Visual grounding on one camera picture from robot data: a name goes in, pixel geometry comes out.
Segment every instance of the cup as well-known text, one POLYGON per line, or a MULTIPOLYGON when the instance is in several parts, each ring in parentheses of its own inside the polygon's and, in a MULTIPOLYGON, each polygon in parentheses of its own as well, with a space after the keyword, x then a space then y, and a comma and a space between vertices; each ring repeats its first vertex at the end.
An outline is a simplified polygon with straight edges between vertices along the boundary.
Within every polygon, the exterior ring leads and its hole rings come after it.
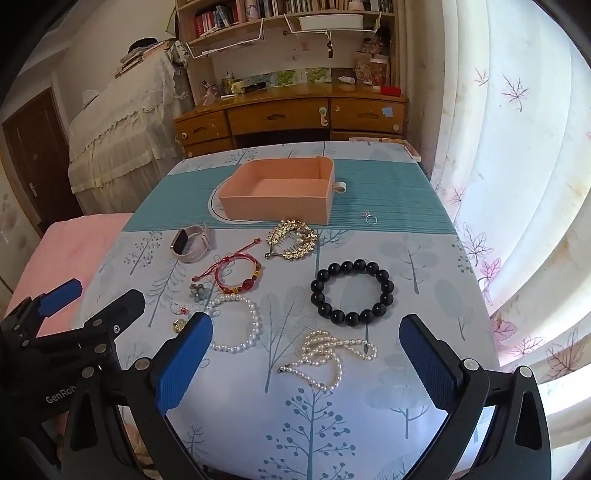
POLYGON ((369 67, 371 68, 372 85, 378 87, 386 86, 388 61, 384 59, 371 59, 369 61, 369 67))

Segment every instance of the red string bracelet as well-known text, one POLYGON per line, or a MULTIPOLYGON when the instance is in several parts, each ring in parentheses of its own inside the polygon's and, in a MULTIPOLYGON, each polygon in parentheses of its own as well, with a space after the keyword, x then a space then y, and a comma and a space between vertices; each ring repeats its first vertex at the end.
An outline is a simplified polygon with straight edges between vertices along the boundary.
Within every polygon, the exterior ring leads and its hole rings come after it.
POLYGON ((220 261, 214 263, 211 267, 209 267, 203 274, 197 275, 196 277, 193 277, 191 280, 197 281, 200 278, 203 278, 205 275, 208 275, 212 271, 214 271, 214 277, 216 279, 217 286, 220 288, 220 290, 222 292, 230 294, 230 293, 240 293, 243 291, 250 290, 254 286, 255 281, 257 280, 259 275, 261 274, 261 264, 252 255, 244 253, 243 250, 246 250, 247 248, 250 248, 253 245, 256 245, 259 243, 261 243, 261 239, 255 238, 252 243, 248 244, 245 247, 242 247, 240 250, 234 252, 232 255, 227 255, 227 256, 223 257, 220 261), (250 260, 252 263, 255 264, 255 271, 252 274, 252 277, 247 278, 245 281, 242 282, 242 285, 240 285, 240 286, 229 287, 227 285, 224 285, 222 283, 222 280, 220 280, 220 277, 219 277, 222 267, 225 264, 230 263, 233 259, 240 259, 240 258, 246 258, 247 260, 250 260))

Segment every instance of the pearl necklace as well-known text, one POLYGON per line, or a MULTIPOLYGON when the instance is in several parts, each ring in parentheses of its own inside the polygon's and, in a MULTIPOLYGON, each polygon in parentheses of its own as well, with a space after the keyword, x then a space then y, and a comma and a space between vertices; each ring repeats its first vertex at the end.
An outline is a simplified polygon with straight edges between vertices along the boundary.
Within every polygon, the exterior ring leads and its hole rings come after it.
POLYGON ((304 337, 302 343, 302 355, 301 360, 295 361, 291 364, 283 365, 277 370, 278 373, 288 372, 297 375, 300 378, 306 380, 311 387, 317 388, 322 391, 334 390, 339 386, 343 379, 343 365, 341 364, 340 358, 336 354, 334 348, 344 348, 357 355, 362 360, 371 361, 378 356, 378 349, 369 343, 367 340, 352 339, 352 340, 339 340, 336 337, 330 336, 330 332, 326 330, 314 330, 304 337), (373 353, 365 354, 357 351, 352 345, 367 345, 373 353), (324 365, 329 360, 335 360, 336 362, 336 379, 331 386, 326 386, 323 383, 317 382, 310 378, 308 375, 299 371, 294 367, 300 365, 312 365, 313 367, 319 367, 324 365))

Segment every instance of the curtain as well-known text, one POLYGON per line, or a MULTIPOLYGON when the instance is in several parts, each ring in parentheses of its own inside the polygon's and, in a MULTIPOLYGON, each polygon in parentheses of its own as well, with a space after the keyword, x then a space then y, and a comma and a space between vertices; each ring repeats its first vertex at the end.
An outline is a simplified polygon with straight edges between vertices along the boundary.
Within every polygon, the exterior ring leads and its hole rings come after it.
POLYGON ((591 70, 532 0, 442 7, 431 183, 470 256, 501 365, 529 365, 540 384, 560 480, 591 437, 591 70))

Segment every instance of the black bead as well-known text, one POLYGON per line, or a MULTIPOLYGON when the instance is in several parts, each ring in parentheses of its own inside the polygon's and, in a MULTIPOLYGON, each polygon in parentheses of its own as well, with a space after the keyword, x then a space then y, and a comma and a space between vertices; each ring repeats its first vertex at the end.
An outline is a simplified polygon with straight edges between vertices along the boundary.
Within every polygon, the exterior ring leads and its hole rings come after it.
POLYGON ((384 315, 386 315, 386 305, 384 305, 381 302, 377 302, 371 308, 371 311, 374 314, 374 316, 376 316, 376 317, 383 317, 384 315))
POLYGON ((347 325, 350 327, 355 327, 359 324, 359 313, 357 312, 349 312, 345 318, 347 320, 347 325))
POLYGON ((380 283, 386 281, 389 278, 390 278, 390 274, 388 272, 386 272, 384 269, 378 270, 375 274, 375 279, 377 281, 379 281, 380 283))
POLYGON ((331 263, 329 265, 329 273, 332 277, 336 277, 340 273, 340 265, 338 263, 331 263))
POLYGON ((380 289, 384 293, 392 293, 394 291, 394 282, 392 280, 383 281, 380 289))
POLYGON ((353 264, 353 267, 355 268, 356 272, 362 272, 365 270, 365 260, 363 259, 358 259, 355 260, 355 263, 353 264))
POLYGON ((375 275, 378 270, 379 270, 379 265, 376 262, 369 262, 366 266, 365 266, 365 270, 367 271, 367 273, 369 273, 370 275, 375 275))
POLYGON ((318 313, 320 313, 320 315, 323 316, 325 319, 330 317, 331 312, 332 307, 330 306, 330 303, 324 302, 318 305, 318 313))
POLYGON ((379 301, 386 306, 391 305, 394 301, 394 295, 392 295, 391 293, 382 293, 379 296, 379 301))
POLYGON ((320 281, 320 280, 314 280, 311 284, 310 284, 310 288, 312 291, 317 291, 317 292, 321 292, 324 290, 324 282, 320 281))
POLYGON ((341 325, 345 322, 345 314, 342 310, 333 310, 330 314, 330 321, 335 325, 341 325))
POLYGON ((369 309, 365 309, 359 314, 359 321, 366 325, 372 323, 374 321, 374 313, 369 309))
POLYGON ((353 262, 350 262, 349 260, 341 263, 340 265, 340 270, 342 273, 353 273, 353 262))
POLYGON ((330 280, 330 273, 326 269, 318 270, 316 274, 316 278, 320 281, 329 281, 330 280))
POLYGON ((318 305, 320 305, 321 303, 324 303, 324 294, 323 294, 323 293, 321 293, 321 292, 319 292, 319 291, 315 291, 315 292, 312 294, 312 296, 310 297, 310 301, 311 301, 311 302, 312 302, 314 305, 318 306, 318 305))

